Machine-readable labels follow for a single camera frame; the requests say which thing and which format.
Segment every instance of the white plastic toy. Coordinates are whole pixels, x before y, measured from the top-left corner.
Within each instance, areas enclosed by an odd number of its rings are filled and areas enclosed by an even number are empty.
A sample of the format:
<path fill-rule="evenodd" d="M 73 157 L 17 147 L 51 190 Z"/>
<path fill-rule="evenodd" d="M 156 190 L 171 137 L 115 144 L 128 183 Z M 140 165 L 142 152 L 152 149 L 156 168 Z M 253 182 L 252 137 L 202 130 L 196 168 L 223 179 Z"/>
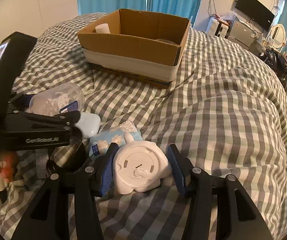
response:
<path fill-rule="evenodd" d="M 122 146 L 113 160 L 113 177 L 120 194 L 133 190 L 145 192 L 160 185 L 160 179 L 172 173 L 165 154 L 154 142 L 134 141 L 130 133 L 124 134 Z"/>

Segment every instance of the human hand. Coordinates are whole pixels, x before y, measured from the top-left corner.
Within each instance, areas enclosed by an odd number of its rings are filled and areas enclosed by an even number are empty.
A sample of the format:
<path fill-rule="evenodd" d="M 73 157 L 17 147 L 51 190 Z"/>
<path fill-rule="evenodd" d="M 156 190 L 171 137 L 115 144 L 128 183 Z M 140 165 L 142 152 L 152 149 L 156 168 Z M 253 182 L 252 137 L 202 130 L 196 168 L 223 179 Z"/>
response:
<path fill-rule="evenodd" d="M 16 152 L 1 152 L 0 161 L 5 161 L 6 165 L 0 170 L 1 176 L 6 182 L 13 181 L 15 167 L 18 164 L 18 155 Z"/>

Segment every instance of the open cardboard box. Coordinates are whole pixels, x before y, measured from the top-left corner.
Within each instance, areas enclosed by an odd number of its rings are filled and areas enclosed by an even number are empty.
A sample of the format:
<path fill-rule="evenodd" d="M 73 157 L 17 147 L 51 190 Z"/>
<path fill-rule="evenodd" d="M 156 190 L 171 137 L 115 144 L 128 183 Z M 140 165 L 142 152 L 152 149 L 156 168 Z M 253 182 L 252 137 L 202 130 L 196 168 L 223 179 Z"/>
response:
<path fill-rule="evenodd" d="M 96 26 L 103 23 L 110 34 L 96 33 Z M 189 27 L 187 18 L 120 9 L 81 29 L 78 38 L 90 63 L 170 82 L 176 77 Z"/>

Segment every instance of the cable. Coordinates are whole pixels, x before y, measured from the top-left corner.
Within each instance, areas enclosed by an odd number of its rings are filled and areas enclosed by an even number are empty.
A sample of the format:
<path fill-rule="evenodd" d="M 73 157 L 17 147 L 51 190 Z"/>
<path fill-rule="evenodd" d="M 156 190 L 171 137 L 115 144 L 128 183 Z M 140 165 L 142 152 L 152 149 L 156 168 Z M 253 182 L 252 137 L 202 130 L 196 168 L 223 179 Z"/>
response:
<path fill-rule="evenodd" d="M 256 22 L 254 22 L 253 31 L 254 31 L 255 33 L 259 34 L 259 35 L 263 34 L 264 29 L 262 28 L 262 32 L 260 33 L 260 32 L 257 32 L 257 31 L 254 29 L 255 26 L 256 26 Z"/>
<path fill-rule="evenodd" d="M 276 5 L 276 0 L 275 0 L 275 2 L 273 3 L 273 7 L 272 7 L 272 9 L 271 9 L 271 12 L 272 12 L 273 9 L 277 10 L 277 13 L 276 13 L 276 15 L 275 15 L 275 17 L 274 17 L 273 19 L 275 19 L 275 18 L 278 16 L 278 13 L 279 13 L 279 10 L 280 10 L 278 4 L 279 4 L 279 0 L 277 0 L 277 5 Z"/>
<path fill-rule="evenodd" d="M 252 31 L 254 31 L 254 27 L 255 27 L 255 25 L 256 25 L 256 22 L 255 21 L 253 21 L 254 22 L 254 25 L 253 25 L 253 27 L 251 27 L 251 24 L 250 24 L 250 21 L 251 21 L 251 18 L 250 18 L 250 20 L 249 20 L 249 26 L 250 26 L 250 29 L 252 30 Z"/>
<path fill-rule="evenodd" d="M 274 9 L 274 7 L 276 6 L 276 0 L 273 2 L 273 7 L 271 8 L 271 12 L 272 12 L 272 10 Z"/>
<path fill-rule="evenodd" d="M 214 4 L 214 0 L 212 0 L 212 1 L 213 1 L 214 12 L 217 14 L 216 5 Z M 209 16 L 210 16 L 210 13 L 209 13 L 210 7 L 211 7 L 211 0 L 209 0 L 209 5 L 208 5 L 208 14 L 209 14 Z"/>

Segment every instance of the round mirror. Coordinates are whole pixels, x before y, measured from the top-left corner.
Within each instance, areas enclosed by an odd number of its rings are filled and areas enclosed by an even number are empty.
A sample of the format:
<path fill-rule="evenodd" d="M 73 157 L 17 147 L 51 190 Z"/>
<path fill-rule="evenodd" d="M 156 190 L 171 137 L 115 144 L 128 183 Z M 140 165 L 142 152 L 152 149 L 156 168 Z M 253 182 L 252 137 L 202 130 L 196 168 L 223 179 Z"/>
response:
<path fill-rule="evenodd" d="M 273 47 L 280 49 L 285 43 L 285 28 L 282 24 L 277 24 L 271 28 L 270 37 L 273 39 Z"/>

